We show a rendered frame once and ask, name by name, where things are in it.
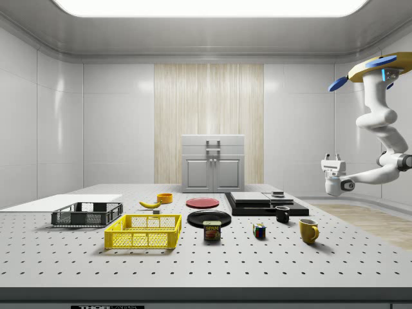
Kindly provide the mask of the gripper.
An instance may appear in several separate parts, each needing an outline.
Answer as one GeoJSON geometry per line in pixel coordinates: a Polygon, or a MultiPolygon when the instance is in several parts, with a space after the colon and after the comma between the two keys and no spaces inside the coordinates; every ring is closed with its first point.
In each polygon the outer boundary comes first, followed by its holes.
{"type": "Polygon", "coordinates": [[[346,174],[346,162],[341,160],[339,154],[335,155],[335,159],[330,159],[330,154],[326,153],[324,160],[321,161],[321,168],[325,172],[325,176],[343,176],[346,174]]]}

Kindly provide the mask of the black mug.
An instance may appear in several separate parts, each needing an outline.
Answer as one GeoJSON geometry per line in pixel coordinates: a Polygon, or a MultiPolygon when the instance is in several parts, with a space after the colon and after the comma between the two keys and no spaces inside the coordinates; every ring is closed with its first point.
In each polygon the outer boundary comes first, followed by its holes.
{"type": "Polygon", "coordinates": [[[290,219],[290,208],[287,206],[276,206],[276,220],[280,223],[288,223],[290,219]]]}

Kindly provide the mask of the yellow mug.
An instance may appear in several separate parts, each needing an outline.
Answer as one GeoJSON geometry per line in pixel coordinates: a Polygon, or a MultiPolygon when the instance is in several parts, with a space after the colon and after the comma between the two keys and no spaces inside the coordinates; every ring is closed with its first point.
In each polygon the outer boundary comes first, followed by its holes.
{"type": "Polygon", "coordinates": [[[307,244],[312,244],[319,237],[318,223],[310,219],[300,219],[299,228],[302,240],[307,244]]]}

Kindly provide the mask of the white cabinet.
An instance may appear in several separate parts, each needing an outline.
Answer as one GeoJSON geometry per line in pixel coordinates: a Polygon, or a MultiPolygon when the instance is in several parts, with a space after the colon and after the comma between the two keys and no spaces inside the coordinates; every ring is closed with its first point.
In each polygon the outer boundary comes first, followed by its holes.
{"type": "Polygon", "coordinates": [[[244,135],[182,135],[182,191],[243,191],[244,135]]]}

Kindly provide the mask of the red plate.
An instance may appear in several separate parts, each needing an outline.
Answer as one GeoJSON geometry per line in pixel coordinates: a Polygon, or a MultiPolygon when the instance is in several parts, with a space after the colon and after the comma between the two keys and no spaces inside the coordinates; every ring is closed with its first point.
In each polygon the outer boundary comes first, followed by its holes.
{"type": "Polygon", "coordinates": [[[186,206],[195,209],[211,209],[219,204],[220,202],[214,198],[192,198],[186,201],[186,206]]]}

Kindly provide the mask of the black plate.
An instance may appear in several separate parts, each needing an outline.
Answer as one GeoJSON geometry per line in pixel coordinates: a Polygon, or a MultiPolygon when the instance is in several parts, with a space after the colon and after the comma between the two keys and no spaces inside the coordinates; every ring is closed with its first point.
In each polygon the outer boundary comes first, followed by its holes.
{"type": "Polygon", "coordinates": [[[196,211],[187,216],[187,222],[194,227],[203,228],[204,221],[220,221],[221,226],[225,227],[231,223],[231,216],[226,212],[213,210],[196,211]]]}

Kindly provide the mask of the flat-sided can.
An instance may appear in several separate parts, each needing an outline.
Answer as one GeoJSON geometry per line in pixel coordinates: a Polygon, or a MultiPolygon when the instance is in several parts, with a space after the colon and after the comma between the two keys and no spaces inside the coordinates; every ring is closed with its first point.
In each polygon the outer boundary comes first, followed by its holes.
{"type": "Polygon", "coordinates": [[[209,220],[203,222],[204,240],[221,239],[221,221],[209,220]]]}

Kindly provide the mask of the yellow basket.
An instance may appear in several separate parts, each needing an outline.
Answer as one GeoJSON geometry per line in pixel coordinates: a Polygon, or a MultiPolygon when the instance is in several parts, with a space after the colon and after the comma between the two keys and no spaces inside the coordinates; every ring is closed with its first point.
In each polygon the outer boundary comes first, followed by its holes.
{"type": "Polygon", "coordinates": [[[125,214],[104,231],[106,248],[175,248],[180,214],[125,214]]]}

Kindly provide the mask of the dark grey basket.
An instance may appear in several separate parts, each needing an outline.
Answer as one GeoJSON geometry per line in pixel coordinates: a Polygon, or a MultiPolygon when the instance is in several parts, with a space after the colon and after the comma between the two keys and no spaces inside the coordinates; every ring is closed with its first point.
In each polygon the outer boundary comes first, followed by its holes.
{"type": "Polygon", "coordinates": [[[51,224],[69,227],[104,227],[119,218],[122,213],[122,203],[77,202],[53,211],[51,224]]]}

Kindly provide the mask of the white board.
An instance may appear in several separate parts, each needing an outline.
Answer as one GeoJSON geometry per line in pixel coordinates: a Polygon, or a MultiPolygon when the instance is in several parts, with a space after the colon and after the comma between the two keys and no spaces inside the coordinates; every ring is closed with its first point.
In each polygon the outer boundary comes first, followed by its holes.
{"type": "Polygon", "coordinates": [[[121,194],[58,194],[1,209],[0,212],[53,212],[77,202],[111,202],[121,196],[121,194]]]}

